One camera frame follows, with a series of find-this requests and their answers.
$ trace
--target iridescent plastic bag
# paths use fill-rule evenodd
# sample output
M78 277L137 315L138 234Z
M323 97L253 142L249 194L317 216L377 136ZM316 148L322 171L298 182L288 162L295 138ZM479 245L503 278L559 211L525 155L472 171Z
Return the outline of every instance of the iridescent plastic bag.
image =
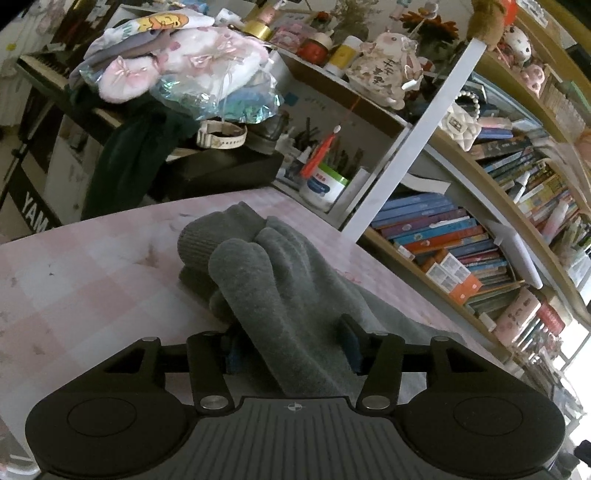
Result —
M259 71L243 87L221 101L183 74L163 75L151 94L165 105L185 112L195 120L220 117L225 121L257 124L277 114L283 98L275 90L277 81Z

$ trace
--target dark green cloth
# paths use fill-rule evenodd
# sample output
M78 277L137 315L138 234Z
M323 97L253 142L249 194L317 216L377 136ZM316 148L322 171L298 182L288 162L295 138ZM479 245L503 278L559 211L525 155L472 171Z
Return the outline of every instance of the dark green cloth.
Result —
M91 109L101 100L89 90L73 92L77 108ZM149 94L127 102L125 122L107 140L90 181L82 220L135 208L160 167L199 123L175 112Z

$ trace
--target black shoe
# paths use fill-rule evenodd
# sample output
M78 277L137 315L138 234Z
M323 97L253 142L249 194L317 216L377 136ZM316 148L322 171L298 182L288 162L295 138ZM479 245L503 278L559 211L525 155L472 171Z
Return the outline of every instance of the black shoe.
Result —
M272 155L277 140L285 131L289 120L287 112L280 112L260 124L247 125L248 133L244 146L263 155Z

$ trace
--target white handbag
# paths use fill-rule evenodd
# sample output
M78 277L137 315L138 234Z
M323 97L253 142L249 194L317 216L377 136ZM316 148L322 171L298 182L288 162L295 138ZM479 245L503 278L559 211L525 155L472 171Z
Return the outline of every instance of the white handbag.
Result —
M456 100L461 96L467 96L474 101L476 106L475 117L466 112L456 102L453 102L443 119L439 122L439 128L447 133L451 139L456 142L464 152L467 152L472 148L474 141L480 135L482 127L478 124L477 120L480 116L480 105L474 93L461 91Z

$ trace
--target red tassel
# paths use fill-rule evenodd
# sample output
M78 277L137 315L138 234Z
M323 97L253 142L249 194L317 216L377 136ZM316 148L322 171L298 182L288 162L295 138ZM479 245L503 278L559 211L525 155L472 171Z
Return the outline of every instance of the red tassel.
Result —
M304 168L301 169L300 175L305 179L309 179L312 176L312 172L316 169L318 165L324 160L324 157L330 150L330 145L336 138L336 134L340 132L340 125L337 125L333 132L324 139L324 141L314 150L312 156L304 165Z

